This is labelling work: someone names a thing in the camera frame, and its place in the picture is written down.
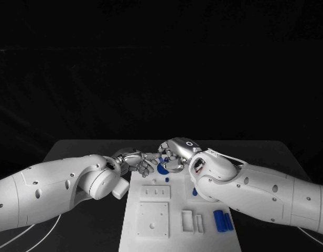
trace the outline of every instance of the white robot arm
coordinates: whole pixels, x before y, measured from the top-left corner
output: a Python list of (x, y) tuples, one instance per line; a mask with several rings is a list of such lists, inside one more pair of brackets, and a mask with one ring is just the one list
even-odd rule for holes
[(34, 165), (0, 180), (0, 231), (41, 223), (110, 192), (122, 199), (130, 183), (122, 177), (129, 170), (146, 177), (160, 154), (132, 148), (114, 157), (88, 155)]
[(163, 163), (165, 168), (181, 172), (189, 166), (192, 182), (205, 200), (222, 201), (261, 221), (323, 234), (323, 185), (251, 165), (212, 149), (202, 151), (188, 138), (168, 140), (159, 152), (165, 150), (172, 160)]

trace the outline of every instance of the dark background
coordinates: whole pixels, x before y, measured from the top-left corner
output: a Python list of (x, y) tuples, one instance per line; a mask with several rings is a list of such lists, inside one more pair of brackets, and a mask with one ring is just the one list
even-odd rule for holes
[(0, 179), (176, 136), (279, 140), (323, 184), (323, 0), (0, 1)]

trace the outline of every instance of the black table surface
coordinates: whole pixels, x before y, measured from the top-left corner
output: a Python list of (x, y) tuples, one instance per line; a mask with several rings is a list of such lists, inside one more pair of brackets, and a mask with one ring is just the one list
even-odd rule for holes
[[(156, 152), (165, 140), (61, 140), (54, 145), (45, 162), (68, 157), (100, 154), (111, 156), (116, 151), (133, 147), (145, 152)], [(196, 140), (207, 150), (212, 148), (225, 155), (245, 160), (250, 164), (273, 168), (289, 175), (312, 181), (287, 146), (280, 141), (220, 141)], [(132, 172), (124, 178), (130, 181)], [(44, 242), (32, 250), (38, 251), (119, 251), (122, 228), (127, 206), (127, 196), (119, 200), (110, 194), (100, 201), (84, 201), (64, 213), (58, 225)], [(232, 212), (235, 230), (243, 251), (323, 251), (323, 245), (312, 240), (297, 227), (260, 221), (248, 215)], [(42, 240), (58, 217), (39, 223), (16, 239), (3, 251), (28, 251)], [(0, 232), (0, 245), (29, 227)], [(323, 235), (306, 231), (323, 241)]]

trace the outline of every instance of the blue object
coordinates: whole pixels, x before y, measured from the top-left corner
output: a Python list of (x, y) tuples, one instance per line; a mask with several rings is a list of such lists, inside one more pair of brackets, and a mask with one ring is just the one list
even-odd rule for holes
[(228, 226), (227, 226), (224, 211), (222, 210), (214, 211), (214, 217), (217, 219), (218, 232), (227, 232), (228, 231)]
[(228, 229), (230, 229), (230, 230), (234, 230), (234, 225), (232, 225), (230, 213), (225, 213), (224, 215), (225, 215), (225, 220), (227, 220)]
[(159, 160), (160, 160), (160, 164), (158, 165), (158, 171), (159, 171), (159, 173), (160, 174), (163, 174), (163, 175), (168, 175), (169, 174), (169, 171), (165, 169), (165, 167), (162, 166), (162, 163), (163, 162), (169, 162), (169, 158), (165, 158), (165, 161), (163, 161), (163, 158), (159, 158)]

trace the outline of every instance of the white cable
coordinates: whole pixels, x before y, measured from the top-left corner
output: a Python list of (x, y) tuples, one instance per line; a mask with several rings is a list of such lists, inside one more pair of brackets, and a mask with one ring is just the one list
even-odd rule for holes
[(300, 228), (300, 230), (320, 243), (320, 244), (323, 244), (302, 228)]
[[(52, 230), (54, 230), (54, 228), (55, 228), (55, 226), (57, 226), (57, 224), (58, 224), (60, 219), (61, 219), (61, 215), (60, 215), (60, 218), (58, 218), (58, 220), (57, 220), (57, 223), (54, 224), (54, 227), (52, 227), (49, 233), (52, 232)], [(39, 242), (26, 252), (29, 252), (29, 251), (41, 244), (41, 242)]]
[(3, 248), (11, 242), (13, 242), (28, 231), (29, 231), (29, 229), (19, 235), (19, 236), (16, 236), (16, 238), (13, 238), (9, 242), (6, 242), (6, 243), (3, 243), (2, 245), (0, 245), (0, 248)]

